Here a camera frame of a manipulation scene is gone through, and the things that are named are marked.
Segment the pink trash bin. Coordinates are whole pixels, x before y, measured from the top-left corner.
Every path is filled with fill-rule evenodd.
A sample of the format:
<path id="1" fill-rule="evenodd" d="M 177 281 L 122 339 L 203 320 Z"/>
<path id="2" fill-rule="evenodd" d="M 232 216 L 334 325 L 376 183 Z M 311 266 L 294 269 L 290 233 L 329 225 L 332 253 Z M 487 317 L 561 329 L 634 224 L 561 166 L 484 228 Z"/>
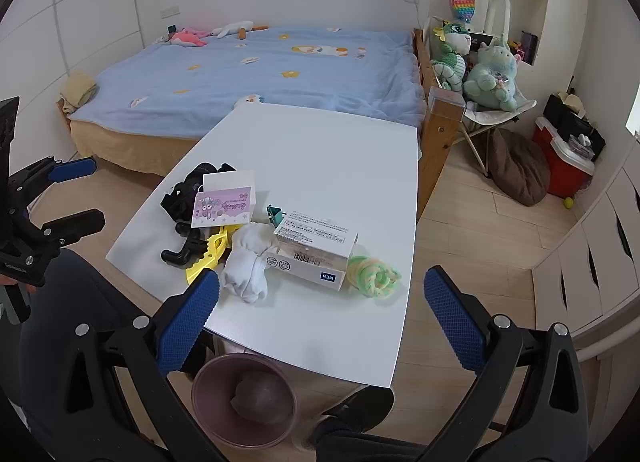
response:
<path id="1" fill-rule="evenodd" d="M 291 435 L 298 401 L 281 370 L 255 354 L 222 355 L 194 378 L 191 404 L 210 439 L 245 450 L 262 450 Z"/>

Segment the white sock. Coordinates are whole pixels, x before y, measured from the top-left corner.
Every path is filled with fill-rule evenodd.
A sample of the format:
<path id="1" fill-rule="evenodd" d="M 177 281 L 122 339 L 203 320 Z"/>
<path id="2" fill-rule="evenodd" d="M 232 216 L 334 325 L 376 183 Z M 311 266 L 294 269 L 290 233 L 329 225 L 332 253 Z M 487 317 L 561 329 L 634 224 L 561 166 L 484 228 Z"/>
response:
<path id="1" fill-rule="evenodd" d="M 246 304 L 268 294 L 265 255 L 276 246 L 273 227 L 250 222 L 232 235 L 231 253 L 220 275 L 220 285 Z"/>

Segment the white goose plush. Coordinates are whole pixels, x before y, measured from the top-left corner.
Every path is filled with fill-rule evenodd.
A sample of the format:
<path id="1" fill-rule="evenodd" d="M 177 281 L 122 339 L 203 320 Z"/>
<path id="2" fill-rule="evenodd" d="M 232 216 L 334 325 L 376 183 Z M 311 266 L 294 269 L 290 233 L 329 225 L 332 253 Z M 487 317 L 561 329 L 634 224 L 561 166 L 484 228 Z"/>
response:
<path id="1" fill-rule="evenodd" d="M 239 34 L 242 29 L 249 32 L 253 29 L 254 23 L 252 21 L 240 21 L 230 23 L 222 27 L 215 28 L 209 33 L 209 37 L 224 38 L 228 35 Z"/>

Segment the red cooler box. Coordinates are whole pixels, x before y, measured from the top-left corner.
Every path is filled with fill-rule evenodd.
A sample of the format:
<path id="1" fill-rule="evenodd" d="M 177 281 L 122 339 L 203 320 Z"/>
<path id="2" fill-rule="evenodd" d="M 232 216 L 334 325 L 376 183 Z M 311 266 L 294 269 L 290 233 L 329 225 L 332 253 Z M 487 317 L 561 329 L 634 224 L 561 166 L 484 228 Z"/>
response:
<path id="1" fill-rule="evenodd" d="M 533 141 L 541 148 L 550 170 L 548 192 L 561 199 L 574 197 L 589 185 L 594 164 L 574 152 L 547 118 L 536 118 Z"/>

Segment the brown bean bag cushion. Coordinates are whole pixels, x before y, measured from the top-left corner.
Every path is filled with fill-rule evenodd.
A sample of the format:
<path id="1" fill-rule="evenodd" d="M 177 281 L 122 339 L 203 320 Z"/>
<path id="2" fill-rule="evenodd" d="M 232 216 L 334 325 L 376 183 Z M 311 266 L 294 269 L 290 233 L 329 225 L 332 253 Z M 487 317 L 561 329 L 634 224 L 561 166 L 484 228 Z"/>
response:
<path id="1" fill-rule="evenodd" d="M 544 152 L 519 133 L 491 133 L 488 173 L 503 193 L 526 207 L 537 205 L 548 193 L 550 169 Z"/>

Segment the black Y-shaped plastic part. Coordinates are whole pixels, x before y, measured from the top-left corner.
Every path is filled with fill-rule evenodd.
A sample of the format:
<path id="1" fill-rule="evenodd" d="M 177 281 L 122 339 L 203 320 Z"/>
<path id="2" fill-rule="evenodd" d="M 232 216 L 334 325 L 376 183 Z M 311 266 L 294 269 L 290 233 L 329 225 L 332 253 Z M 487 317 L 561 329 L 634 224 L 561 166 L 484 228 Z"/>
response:
<path id="1" fill-rule="evenodd" d="M 186 268 L 193 265 L 197 260 L 202 259 L 208 251 L 208 243 L 202 237 L 201 230 L 191 229 L 186 235 L 182 248 L 178 252 L 164 249 L 160 253 L 160 259 L 167 265 L 178 268 Z"/>

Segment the white bedside drawer cabinet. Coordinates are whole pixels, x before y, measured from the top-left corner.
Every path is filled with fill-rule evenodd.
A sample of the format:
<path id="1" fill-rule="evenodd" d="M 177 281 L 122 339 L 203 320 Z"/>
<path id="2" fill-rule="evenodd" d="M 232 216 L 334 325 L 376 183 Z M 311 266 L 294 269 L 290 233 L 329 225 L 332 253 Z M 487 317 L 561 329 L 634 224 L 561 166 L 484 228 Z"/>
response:
<path id="1" fill-rule="evenodd" d="M 416 240 L 418 136 L 359 115 L 241 103 L 166 176 L 108 252 L 158 300 L 182 293 L 186 271 L 162 260 L 182 238 L 163 197 L 198 165 L 251 173 L 253 217 L 283 220 L 258 255 L 267 293 L 229 291 L 207 329 L 232 343 L 329 378 L 390 386 L 404 332 Z"/>

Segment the green dragon plush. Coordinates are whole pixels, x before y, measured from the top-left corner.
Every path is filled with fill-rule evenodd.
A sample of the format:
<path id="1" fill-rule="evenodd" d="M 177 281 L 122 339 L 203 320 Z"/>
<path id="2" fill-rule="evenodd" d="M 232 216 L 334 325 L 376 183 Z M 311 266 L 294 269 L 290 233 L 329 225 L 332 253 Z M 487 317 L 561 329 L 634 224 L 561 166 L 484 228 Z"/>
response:
<path id="1" fill-rule="evenodd" d="M 471 34 L 463 25 L 448 22 L 435 28 L 434 34 L 440 42 L 439 54 L 431 61 L 436 79 L 440 87 L 461 93 L 466 74 L 466 57 L 471 52 Z"/>

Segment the mint bear plush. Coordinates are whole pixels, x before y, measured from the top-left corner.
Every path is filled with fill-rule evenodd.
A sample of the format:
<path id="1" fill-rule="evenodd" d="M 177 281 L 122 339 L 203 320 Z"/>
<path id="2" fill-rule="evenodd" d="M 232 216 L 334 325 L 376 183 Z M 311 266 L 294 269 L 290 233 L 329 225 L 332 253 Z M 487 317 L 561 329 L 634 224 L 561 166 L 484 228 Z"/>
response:
<path id="1" fill-rule="evenodd" d="M 481 44 L 476 63 L 463 83 L 465 98 L 489 110 L 513 112 L 518 107 L 517 73 L 518 60 L 506 40 L 495 38 L 490 44 Z"/>

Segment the pink cartoon card box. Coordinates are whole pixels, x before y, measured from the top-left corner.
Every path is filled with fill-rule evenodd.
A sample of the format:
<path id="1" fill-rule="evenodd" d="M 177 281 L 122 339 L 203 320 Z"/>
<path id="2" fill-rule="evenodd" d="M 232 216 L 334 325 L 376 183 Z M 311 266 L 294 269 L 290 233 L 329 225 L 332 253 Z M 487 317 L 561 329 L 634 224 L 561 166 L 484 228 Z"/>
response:
<path id="1" fill-rule="evenodd" d="M 253 170 L 233 170 L 203 176 L 192 211 L 192 228 L 246 225 L 256 205 Z"/>

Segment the bed with blue blanket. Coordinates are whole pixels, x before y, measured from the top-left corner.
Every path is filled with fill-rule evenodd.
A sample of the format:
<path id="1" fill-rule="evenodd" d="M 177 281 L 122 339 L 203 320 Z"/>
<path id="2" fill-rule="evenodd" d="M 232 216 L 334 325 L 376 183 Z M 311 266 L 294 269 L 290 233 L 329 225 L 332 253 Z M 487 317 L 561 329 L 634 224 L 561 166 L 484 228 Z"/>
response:
<path id="1" fill-rule="evenodd" d="M 459 117 L 428 106 L 437 92 L 420 29 L 266 28 L 201 46 L 156 42 L 96 78 L 64 119 L 81 156 L 166 176 L 236 104 L 335 110 L 416 128 L 418 209 L 430 200 Z"/>

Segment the teal binder clip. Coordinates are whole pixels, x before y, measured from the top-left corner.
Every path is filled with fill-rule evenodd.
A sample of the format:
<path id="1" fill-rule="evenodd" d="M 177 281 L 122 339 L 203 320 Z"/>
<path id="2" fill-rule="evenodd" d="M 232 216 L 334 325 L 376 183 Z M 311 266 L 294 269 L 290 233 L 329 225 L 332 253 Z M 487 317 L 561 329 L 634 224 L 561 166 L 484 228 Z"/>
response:
<path id="1" fill-rule="evenodd" d="M 273 205 L 268 205 L 266 208 L 267 211 L 267 215 L 269 218 L 269 221 L 271 222 L 271 224 L 277 228 L 278 226 L 280 226 L 285 213 L 282 211 L 282 209 L 280 207 L 275 207 Z"/>

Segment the black bag on cooler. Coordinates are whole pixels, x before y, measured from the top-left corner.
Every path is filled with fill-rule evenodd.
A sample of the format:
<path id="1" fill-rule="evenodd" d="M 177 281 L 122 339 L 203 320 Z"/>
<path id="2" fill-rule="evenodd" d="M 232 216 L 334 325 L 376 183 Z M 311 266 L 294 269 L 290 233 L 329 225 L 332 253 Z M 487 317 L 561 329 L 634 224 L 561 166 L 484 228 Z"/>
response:
<path id="1" fill-rule="evenodd" d="M 605 140 L 599 131 L 585 118 L 579 118 L 557 94 L 550 94 L 542 114 L 565 142 L 570 142 L 570 136 L 578 138 L 584 135 L 589 139 L 590 149 L 593 151 L 591 160 L 595 162 L 600 157 L 605 148 Z"/>

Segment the black strap item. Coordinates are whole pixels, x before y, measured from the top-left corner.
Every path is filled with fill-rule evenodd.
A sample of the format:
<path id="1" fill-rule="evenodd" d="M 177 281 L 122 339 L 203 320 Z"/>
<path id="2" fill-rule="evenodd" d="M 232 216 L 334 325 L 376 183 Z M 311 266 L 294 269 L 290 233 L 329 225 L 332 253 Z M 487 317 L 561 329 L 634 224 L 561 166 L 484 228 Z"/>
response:
<path id="1" fill-rule="evenodd" d="M 170 193 L 164 195 L 160 206 L 175 222 L 179 235 L 186 237 L 190 233 L 195 196 L 202 191 L 204 176 L 229 171 L 234 171 L 234 168 L 226 163 L 219 168 L 209 163 L 201 163 L 183 181 L 178 182 Z"/>

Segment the beige folded towel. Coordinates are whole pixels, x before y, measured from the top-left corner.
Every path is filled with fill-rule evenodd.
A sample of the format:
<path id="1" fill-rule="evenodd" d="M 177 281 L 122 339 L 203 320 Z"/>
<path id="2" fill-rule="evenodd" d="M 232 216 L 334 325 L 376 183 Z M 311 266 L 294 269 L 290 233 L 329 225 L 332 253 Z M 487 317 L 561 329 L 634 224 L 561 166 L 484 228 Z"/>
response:
<path id="1" fill-rule="evenodd" d="M 62 113 L 73 114 L 79 107 L 87 104 L 98 89 L 98 84 L 92 76 L 82 72 L 71 73 L 60 90 L 58 104 Z"/>

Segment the pink plush toy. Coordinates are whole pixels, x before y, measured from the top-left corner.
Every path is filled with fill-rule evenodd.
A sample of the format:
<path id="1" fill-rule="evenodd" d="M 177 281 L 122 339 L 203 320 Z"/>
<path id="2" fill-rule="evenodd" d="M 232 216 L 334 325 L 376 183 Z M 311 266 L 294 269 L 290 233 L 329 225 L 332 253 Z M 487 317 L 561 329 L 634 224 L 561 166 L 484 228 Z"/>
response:
<path id="1" fill-rule="evenodd" d="M 180 32 L 174 32 L 168 39 L 169 44 L 176 44 L 181 47 L 198 48 L 206 46 L 205 38 L 209 36 L 209 32 L 185 28 Z"/>

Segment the white drawer unit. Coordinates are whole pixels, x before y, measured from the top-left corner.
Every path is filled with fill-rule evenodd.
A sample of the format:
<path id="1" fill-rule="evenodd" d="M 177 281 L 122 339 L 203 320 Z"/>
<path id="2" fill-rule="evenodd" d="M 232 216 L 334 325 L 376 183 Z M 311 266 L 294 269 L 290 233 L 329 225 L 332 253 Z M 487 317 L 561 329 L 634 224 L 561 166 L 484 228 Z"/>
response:
<path id="1" fill-rule="evenodd" d="M 585 334 L 639 297 L 639 144 L 559 245 L 533 269 L 535 325 Z"/>

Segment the white medicine box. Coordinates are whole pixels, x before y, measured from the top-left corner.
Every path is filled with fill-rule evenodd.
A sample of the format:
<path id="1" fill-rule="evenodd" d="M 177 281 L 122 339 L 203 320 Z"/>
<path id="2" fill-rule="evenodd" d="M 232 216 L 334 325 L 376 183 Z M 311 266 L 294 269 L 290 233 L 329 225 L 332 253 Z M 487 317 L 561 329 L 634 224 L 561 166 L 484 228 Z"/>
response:
<path id="1" fill-rule="evenodd" d="M 267 265 L 283 273 L 339 291 L 358 233 L 339 223 L 291 211 L 273 231 L 276 246 Z"/>

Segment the green yellow sock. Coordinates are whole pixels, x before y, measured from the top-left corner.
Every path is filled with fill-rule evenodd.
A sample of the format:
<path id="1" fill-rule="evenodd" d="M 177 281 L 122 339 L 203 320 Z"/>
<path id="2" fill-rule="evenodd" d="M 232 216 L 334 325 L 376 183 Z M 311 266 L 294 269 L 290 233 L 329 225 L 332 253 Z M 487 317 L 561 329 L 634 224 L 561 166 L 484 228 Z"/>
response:
<path id="1" fill-rule="evenodd" d="M 401 280 L 401 274 L 377 258 L 352 256 L 346 270 L 347 282 L 358 292 L 371 298 L 390 296 Z"/>

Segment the yellow plastic clip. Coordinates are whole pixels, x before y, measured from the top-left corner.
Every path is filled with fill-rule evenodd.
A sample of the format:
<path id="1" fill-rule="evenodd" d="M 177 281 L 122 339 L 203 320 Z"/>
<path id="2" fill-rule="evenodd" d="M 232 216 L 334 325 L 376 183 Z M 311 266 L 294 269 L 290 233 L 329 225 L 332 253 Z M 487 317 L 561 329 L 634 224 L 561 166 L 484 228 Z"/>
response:
<path id="1" fill-rule="evenodd" d="M 233 234 L 240 228 L 240 225 L 233 225 L 213 229 L 212 235 L 206 240 L 207 247 L 203 257 L 186 268 L 186 282 L 191 284 L 203 269 L 214 270 L 231 251 Z"/>

